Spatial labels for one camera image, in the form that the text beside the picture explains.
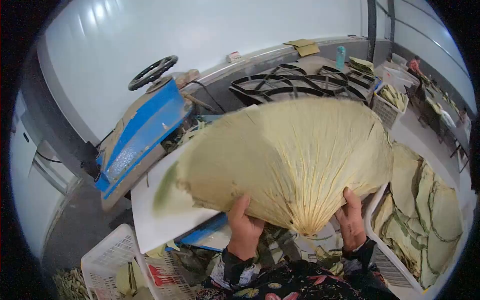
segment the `water bottle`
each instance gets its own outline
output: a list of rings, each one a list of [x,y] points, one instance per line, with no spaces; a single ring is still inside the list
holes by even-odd
[[[343,70],[343,67],[345,65],[345,47],[344,46],[338,46],[336,48],[336,68],[337,70]]]

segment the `right hand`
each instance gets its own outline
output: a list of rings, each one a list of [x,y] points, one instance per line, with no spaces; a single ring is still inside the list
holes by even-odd
[[[227,250],[243,261],[255,256],[258,239],[264,230],[265,221],[245,215],[250,197],[243,195],[233,204],[227,213],[232,236]]]
[[[363,220],[361,218],[361,200],[348,187],[343,190],[347,203],[335,212],[340,224],[343,247],[346,251],[357,249],[367,240]]]

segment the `left hand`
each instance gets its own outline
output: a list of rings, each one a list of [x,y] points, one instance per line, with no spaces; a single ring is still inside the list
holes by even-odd
[[[232,229],[232,237],[227,250],[243,261],[255,256],[258,239],[264,230],[265,221],[245,215],[250,204],[250,197],[243,195],[236,200],[227,213],[228,224]]]

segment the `handwheel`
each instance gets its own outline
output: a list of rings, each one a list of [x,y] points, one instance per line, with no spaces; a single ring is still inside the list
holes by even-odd
[[[178,57],[176,55],[167,56],[161,60],[151,64],[148,68],[141,71],[137,76],[135,76],[132,81],[128,84],[128,89],[134,91],[141,88],[145,84],[153,82],[160,78],[160,76],[165,73],[166,70],[173,67],[177,63]]]

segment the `white panel wall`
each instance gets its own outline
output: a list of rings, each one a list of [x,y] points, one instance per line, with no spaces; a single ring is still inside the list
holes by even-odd
[[[17,131],[11,135],[12,191],[22,233],[32,254],[40,258],[45,236],[63,195],[37,169],[31,167],[32,156],[28,157],[29,163],[25,169],[22,162],[27,159],[25,149],[28,147],[25,145],[24,132],[28,136],[19,121]],[[29,144],[33,144],[31,137],[29,140]]]
[[[440,19],[440,17],[437,15],[437,13],[433,10],[433,8],[428,4],[427,1],[425,0],[406,0],[408,3],[411,3],[421,9],[423,9],[424,11],[428,12],[429,14],[431,14],[436,20],[442,22],[442,20]]]
[[[69,101],[101,140],[145,92],[127,85],[153,62],[178,55],[172,71],[204,71],[233,51],[360,36],[368,22],[360,13],[365,6],[366,0],[73,0],[46,30],[38,53],[49,56],[66,97],[49,87],[66,117],[69,105],[62,102]]]
[[[19,92],[12,122],[15,132],[11,134],[10,139],[13,202],[26,242],[32,254],[40,258],[47,231],[63,195],[32,166],[37,150],[50,159],[58,160],[58,158],[45,141],[40,142],[40,145],[36,144],[41,137],[32,136],[31,134],[34,133],[25,129],[22,122],[24,113],[23,95]],[[43,168],[64,189],[67,189],[68,183],[75,178],[60,163],[44,161]]]
[[[426,36],[439,43],[445,50],[448,51],[448,53],[453,56],[455,61],[457,61],[465,71],[467,70],[455,41],[452,39],[448,29],[446,29],[444,26],[441,26],[424,12],[416,9],[408,3],[403,2],[402,0],[395,1],[395,17],[412,25],[426,34]]]
[[[384,11],[382,11],[380,8],[377,7],[377,39],[386,38],[385,37],[386,29],[390,28],[390,25],[387,26],[386,24],[387,21],[390,22],[390,18],[387,17]]]
[[[415,4],[425,10],[429,7],[427,2],[421,0],[415,1]],[[413,53],[418,54],[429,65],[440,72],[454,88],[457,89],[472,111],[477,113],[477,105],[471,80],[463,72],[463,70],[467,68],[448,30],[424,12],[408,3],[404,3],[402,0],[395,0],[395,18],[422,31],[430,39],[446,49],[453,56],[454,60],[460,64],[460,66],[458,66],[453,59],[430,39],[400,22],[395,22],[395,42]]]

